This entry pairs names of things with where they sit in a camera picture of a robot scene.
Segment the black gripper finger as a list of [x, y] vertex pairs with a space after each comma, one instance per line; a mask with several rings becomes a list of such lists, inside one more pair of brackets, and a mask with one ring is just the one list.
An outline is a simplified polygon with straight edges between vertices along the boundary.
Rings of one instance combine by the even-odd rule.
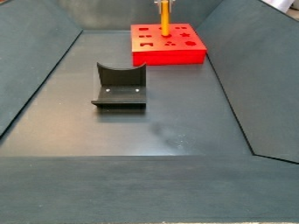
[[154, 3], [158, 6], [159, 14], [162, 14], [162, 0], [154, 0]]

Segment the red silver gripper finger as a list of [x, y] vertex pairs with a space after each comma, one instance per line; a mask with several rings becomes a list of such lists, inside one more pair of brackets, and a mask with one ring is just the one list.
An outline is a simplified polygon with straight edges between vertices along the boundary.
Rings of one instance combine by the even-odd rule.
[[174, 0], [168, 0], [168, 11], [172, 12]]

